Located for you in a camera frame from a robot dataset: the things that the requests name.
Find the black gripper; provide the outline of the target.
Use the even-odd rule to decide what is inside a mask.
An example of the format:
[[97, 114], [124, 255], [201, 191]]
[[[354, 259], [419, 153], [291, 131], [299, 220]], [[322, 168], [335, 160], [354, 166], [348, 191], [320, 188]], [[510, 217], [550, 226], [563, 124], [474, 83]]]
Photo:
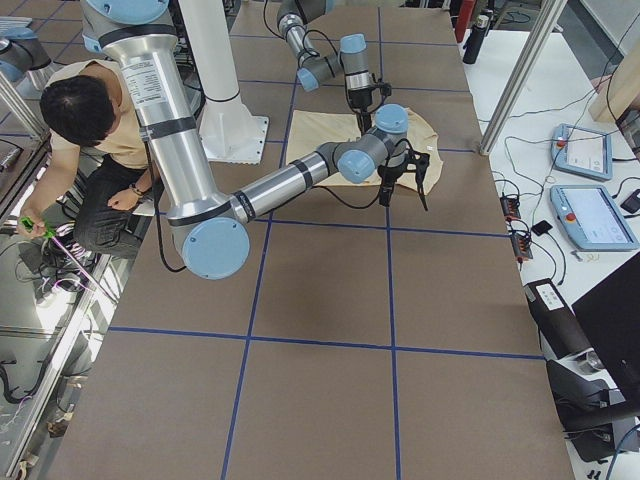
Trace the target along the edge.
[[427, 170], [430, 166], [430, 154], [416, 151], [410, 142], [407, 142], [405, 152], [401, 155], [398, 165], [390, 166], [387, 159], [377, 168], [377, 173], [381, 179], [379, 186], [378, 201], [381, 206], [389, 207], [394, 193], [395, 185], [402, 175], [412, 173], [416, 183], [417, 194], [424, 211], [428, 211], [424, 181]]
[[[373, 92], [378, 91], [380, 100], [373, 107]], [[382, 80], [369, 80], [364, 84], [346, 85], [346, 98], [349, 108], [357, 113], [357, 125], [361, 135], [372, 128], [372, 114], [379, 109], [391, 95], [391, 84]]]

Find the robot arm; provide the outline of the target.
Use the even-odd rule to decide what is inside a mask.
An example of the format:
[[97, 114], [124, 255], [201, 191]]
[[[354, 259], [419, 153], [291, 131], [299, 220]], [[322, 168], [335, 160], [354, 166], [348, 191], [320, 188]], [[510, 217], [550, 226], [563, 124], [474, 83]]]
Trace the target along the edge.
[[283, 1], [276, 17], [278, 35], [295, 55], [296, 76], [305, 91], [343, 78], [347, 106], [364, 133], [372, 127], [373, 114], [391, 95], [392, 87], [370, 71], [362, 33], [344, 36], [334, 45], [326, 34], [309, 27], [333, 8], [332, 1]]
[[174, 58], [178, 36], [168, 3], [82, 3], [86, 48], [120, 67], [142, 140], [154, 154], [169, 195], [166, 218], [175, 248], [193, 274], [209, 280], [233, 275], [249, 254], [246, 224], [334, 174], [354, 184], [378, 175], [377, 200], [382, 205], [389, 203], [403, 174], [413, 172], [416, 182], [423, 182], [430, 157], [410, 144], [407, 111], [397, 104], [371, 104], [378, 83], [369, 72], [363, 36], [345, 36], [339, 51], [328, 56], [321, 56], [307, 39], [308, 24], [332, 7], [329, 1], [285, 1], [277, 12], [277, 28], [296, 56], [304, 89], [344, 76], [360, 137], [322, 144], [226, 194], [214, 181], [211, 163], [258, 162], [269, 121], [251, 114], [241, 99], [222, 4], [180, 5], [205, 99], [201, 115], [195, 116]]

